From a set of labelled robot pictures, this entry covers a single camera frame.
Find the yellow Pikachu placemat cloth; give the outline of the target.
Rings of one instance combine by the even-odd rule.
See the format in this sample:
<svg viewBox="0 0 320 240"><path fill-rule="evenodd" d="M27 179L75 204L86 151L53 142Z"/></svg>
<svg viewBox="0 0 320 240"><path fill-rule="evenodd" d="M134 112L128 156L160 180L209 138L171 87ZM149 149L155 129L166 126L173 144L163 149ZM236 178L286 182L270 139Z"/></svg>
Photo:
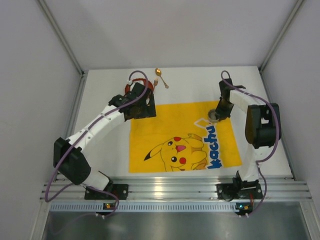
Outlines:
<svg viewBox="0 0 320 240"><path fill-rule="evenodd" d="M242 165L230 119L211 123L217 101L157 105L130 122L129 172L217 170Z"/></svg>

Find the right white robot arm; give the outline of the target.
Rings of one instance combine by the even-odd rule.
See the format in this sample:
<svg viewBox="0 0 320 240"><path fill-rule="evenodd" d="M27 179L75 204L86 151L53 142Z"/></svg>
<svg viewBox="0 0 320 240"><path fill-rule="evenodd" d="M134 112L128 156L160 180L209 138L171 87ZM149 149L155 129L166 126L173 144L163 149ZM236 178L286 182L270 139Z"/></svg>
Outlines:
<svg viewBox="0 0 320 240"><path fill-rule="evenodd" d="M254 182L259 179L260 164L275 154L281 138L279 106L244 91L242 85L233 85L230 78L221 80L219 88L220 99L213 121L216 123L229 118L234 106L246 114L244 134L248 146L236 176L242 182Z"/></svg>

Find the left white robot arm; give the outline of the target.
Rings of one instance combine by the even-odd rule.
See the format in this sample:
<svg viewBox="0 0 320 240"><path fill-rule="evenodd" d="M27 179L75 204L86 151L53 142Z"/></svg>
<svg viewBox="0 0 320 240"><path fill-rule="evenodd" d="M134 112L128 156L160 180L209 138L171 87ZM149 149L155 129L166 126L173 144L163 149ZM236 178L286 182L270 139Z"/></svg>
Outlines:
<svg viewBox="0 0 320 240"><path fill-rule="evenodd" d="M90 150L107 134L131 119L156 116L153 88L143 78L128 86L125 95L116 95L88 125L67 139L58 138L53 147L53 166L74 185L85 185L107 192L112 180L89 162Z"/></svg>

